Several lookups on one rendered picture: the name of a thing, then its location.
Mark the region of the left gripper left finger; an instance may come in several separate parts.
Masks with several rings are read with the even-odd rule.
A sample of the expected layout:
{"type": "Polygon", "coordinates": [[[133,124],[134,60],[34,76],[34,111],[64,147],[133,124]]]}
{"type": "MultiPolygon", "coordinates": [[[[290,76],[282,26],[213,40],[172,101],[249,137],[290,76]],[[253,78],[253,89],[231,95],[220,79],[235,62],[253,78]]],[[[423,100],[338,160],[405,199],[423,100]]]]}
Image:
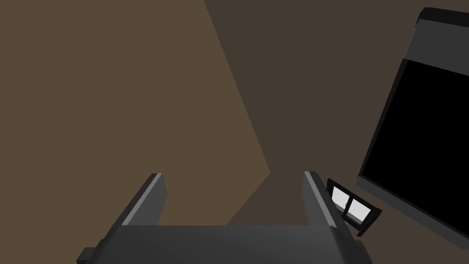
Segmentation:
{"type": "Polygon", "coordinates": [[[152,174],[142,192],[131,202],[129,212],[124,213],[123,226],[154,226],[158,224],[168,195],[164,175],[152,174]]]}

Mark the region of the large black grey cabinet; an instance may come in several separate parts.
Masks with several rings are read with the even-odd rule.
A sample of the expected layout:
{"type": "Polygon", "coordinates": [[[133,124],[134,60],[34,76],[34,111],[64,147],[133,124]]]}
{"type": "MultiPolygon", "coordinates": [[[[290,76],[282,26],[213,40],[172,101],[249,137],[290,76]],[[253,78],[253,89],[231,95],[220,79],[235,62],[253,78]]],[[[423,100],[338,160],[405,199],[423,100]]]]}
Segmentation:
{"type": "Polygon", "coordinates": [[[469,251],[469,13],[419,13],[356,185],[469,251]]]}

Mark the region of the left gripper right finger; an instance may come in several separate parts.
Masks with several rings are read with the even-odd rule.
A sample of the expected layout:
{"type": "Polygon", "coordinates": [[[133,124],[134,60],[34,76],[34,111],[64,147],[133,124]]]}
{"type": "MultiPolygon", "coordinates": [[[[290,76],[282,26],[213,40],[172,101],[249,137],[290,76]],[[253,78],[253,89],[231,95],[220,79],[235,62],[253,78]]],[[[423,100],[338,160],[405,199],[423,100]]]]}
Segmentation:
{"type": "Polygon", "coordinates": [[[343,220],[319,175],[305,171],[302,179],[301,195],[309,225],[342,227],[343,220]]]}

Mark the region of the black framed window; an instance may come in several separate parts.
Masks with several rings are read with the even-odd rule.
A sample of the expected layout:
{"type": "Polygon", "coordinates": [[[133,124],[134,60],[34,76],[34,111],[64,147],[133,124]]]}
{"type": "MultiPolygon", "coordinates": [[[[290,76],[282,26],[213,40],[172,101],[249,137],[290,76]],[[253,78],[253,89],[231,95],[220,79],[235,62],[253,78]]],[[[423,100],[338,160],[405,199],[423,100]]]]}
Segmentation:
{"type": "Polygon", "coordinates": [[[373,206],[331,178],[327,180],[327,191],[344,221],[358,231],[358,237],[362,237],[382,213],[382,209],[373,206]]]}

